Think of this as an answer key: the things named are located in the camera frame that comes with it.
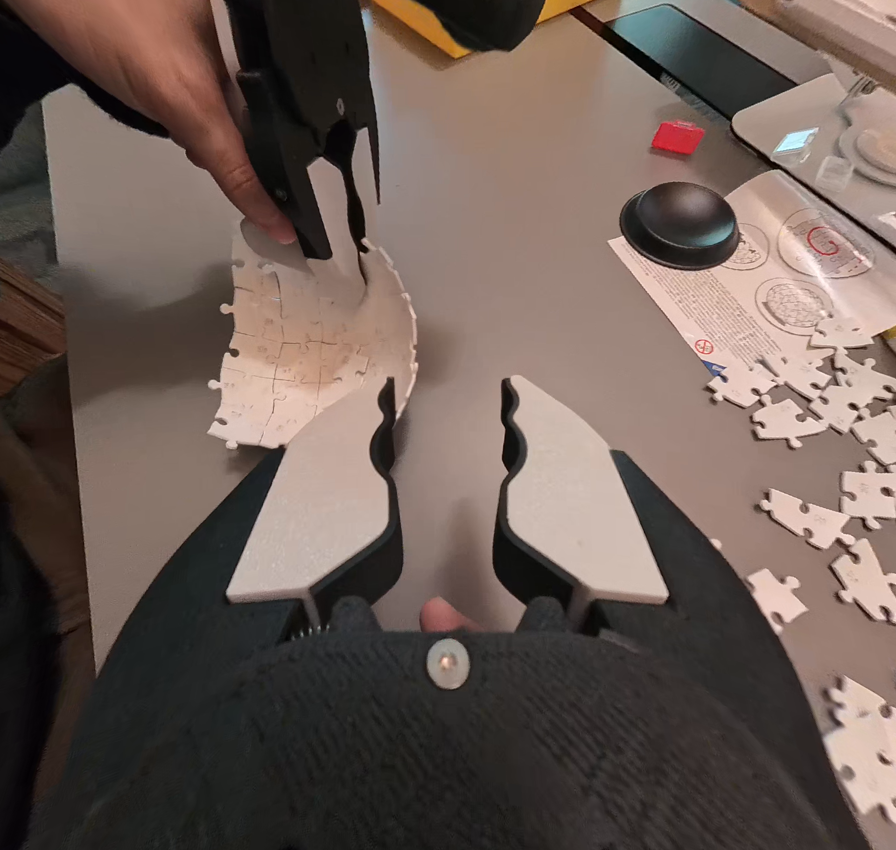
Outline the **small red block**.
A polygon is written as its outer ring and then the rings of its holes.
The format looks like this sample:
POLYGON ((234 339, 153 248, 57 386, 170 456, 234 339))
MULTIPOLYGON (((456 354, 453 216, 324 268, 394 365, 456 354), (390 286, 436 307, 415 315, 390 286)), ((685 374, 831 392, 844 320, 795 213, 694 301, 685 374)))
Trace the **small red block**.
POLYGON ((686 120, 667 120, 657 127, 651 149, 678 156, 690 156, 699 148, 705 130, 686 120))

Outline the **white paper instruction leaflet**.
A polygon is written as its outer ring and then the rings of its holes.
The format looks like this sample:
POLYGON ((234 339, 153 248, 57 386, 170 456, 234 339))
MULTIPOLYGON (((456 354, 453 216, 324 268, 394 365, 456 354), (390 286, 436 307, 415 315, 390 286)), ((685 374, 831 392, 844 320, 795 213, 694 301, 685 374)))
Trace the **white paper instruction leaflet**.
POLYGON ((878 239, 785 172, 765 172, 726 200, 741 240, 722 266, 672 269, 609 241, 708 369, 810 357, 823 317, 855 318, 870 337, 894 328, 894 254, 878 239))

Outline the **assembled white puzzle ball shell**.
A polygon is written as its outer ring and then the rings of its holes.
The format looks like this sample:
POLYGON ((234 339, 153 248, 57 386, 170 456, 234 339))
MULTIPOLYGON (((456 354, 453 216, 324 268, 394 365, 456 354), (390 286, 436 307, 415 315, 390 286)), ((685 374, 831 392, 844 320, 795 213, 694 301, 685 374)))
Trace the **assembled white puzzle ball shell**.
POLYGON ((418 320, 388 253, 365 239, 360 271, 336 260, 276 262, 246 221, 231 247, 233 321, 207 433, 228 450, 284 447, 323 410, 365 383, 391 378, 397 415, 417 382, 418 320))

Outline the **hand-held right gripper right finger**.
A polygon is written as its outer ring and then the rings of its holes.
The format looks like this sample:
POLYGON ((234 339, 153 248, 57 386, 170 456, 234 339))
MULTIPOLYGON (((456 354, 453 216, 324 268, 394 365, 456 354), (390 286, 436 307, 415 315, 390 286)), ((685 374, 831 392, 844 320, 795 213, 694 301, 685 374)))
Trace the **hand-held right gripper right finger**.
POLYGON ((503 379, 495 574, 528 605, 586 617, 596 601, 670 598, 610 445, 587 420, 521 375, 503 379))

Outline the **person's left forearm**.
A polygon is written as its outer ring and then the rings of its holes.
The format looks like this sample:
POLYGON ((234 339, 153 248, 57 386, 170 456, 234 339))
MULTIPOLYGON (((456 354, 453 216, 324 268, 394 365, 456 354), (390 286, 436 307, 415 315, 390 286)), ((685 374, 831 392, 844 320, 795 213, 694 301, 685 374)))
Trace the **person's left forearm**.
POLYGON ((10 142, 29 107, 70 84, 115 121, 149 136, 169 138, 158 122, 108 94, 1 6, 1 147, 10 142))

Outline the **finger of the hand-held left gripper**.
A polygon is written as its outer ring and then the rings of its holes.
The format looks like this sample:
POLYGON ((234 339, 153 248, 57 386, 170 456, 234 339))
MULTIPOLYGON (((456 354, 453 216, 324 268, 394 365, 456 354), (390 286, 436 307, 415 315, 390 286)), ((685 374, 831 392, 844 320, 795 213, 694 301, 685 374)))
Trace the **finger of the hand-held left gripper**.
POLYGON ((333 172, 335 164, 330 159, 315 159, 309 164, 290 164, 285 159, 272 160, 272 197, 281 213, 292 223, 307 260, 332 259, 317 185, 333 172))
POLYGON ((352 167, 356 141, 350 124, 334 124, 323 156, 310 165, 310 182, 331 253, 330 259, 310 265, 318 284, 366 284, 364 209, 352 167))

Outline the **black flat tablet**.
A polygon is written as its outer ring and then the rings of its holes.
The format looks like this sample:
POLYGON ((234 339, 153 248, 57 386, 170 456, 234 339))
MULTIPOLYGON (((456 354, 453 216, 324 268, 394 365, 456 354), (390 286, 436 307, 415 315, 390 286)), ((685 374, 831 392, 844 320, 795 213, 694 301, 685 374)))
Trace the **black flat tablet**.
POLYGON ((651 77, 672 80, 727 121, 797 86, 794 80, 669 4, 602 23, 599 35, 651 77))

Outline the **person's right hand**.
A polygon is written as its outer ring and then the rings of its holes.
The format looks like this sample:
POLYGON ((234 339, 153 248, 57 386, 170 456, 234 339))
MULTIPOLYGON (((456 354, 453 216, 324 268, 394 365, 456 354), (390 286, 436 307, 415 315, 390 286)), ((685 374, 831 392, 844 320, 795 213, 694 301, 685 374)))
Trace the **person's right hand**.
POLYGON ((420 609, 420 631, 424 633, 480 632, 474 620, 458 611, 445 599, 433 597, 420 609))

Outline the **black round ball stand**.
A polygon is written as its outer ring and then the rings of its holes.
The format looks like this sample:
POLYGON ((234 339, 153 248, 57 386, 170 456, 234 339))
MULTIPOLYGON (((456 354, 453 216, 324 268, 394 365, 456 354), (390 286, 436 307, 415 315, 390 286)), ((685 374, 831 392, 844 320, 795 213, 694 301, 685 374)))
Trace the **black round ball stand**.
POLYGON ((619 227, 642 258, 681 271, 724 265, 741 240, 728 202, 695 183, 659 184, 632 196, 620 211, 619 227))

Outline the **pile of white puzzle pieces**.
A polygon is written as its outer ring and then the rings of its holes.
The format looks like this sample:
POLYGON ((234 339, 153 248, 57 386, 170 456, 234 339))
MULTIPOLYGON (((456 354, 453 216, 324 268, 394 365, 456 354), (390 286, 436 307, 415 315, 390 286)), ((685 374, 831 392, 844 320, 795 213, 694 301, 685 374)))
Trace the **pile of white puzzle pieces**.
MULTIPOLYGON (((750 410, 756 440, 799 450, 832 430, 853 436, 867 457, 841 471, 836 508, 768 488, 756 508, 771 521, 829 556, 838 604, 870 622, 894 628, 894 567, 887 568, 869 537, 851 534, 894 523, 894 377, 852 350, 873 335, 857 318, 828 315, 812 328, 806 352, 768 355, 756 363, 716 366, 706 389, 715 404, 750 410)), ((856 678, 835 673, 823 686, 833 725, 823 748, 848 804, 860 817, 894 823, 894 702, 856 678)))

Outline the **white plastic device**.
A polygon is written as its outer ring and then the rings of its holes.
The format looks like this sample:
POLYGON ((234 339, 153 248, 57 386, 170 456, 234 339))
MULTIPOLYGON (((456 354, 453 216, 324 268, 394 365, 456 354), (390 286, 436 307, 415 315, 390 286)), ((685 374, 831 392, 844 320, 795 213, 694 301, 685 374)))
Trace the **white plastic device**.
POLYGON ((894 93, 867 77, 835 73, 738 112, 738 139, 815 190, 851 183, 894 190, 894 93))

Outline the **wooden panel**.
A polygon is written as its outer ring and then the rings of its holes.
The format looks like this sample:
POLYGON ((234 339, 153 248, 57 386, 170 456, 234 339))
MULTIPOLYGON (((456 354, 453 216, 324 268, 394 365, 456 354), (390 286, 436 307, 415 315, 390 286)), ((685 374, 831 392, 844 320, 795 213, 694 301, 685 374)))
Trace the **wooden panel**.
POLYGON ((1 260, 1 396, 65 353, 61 297, 1 260))

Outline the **person's left hand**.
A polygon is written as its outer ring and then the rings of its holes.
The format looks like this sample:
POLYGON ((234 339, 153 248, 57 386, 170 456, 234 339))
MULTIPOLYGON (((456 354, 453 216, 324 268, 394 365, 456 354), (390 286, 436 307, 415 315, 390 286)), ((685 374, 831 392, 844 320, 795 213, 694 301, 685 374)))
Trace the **person's left hand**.
POLYGON ((230 114, 210 0, 2 1, 69 65, 159 123, 261 231, 281 244, 297 239, 230 114))

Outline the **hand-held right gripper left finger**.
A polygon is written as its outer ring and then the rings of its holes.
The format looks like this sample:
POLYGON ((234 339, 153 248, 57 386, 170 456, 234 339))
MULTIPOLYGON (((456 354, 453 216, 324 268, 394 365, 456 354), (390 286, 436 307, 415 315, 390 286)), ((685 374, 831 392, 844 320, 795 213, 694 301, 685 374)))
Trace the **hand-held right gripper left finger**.
POLYGON ((395 381, 379 377, 288 442, 226 591, 230 604, 376 604, 404 562, 395 482, 395 381))

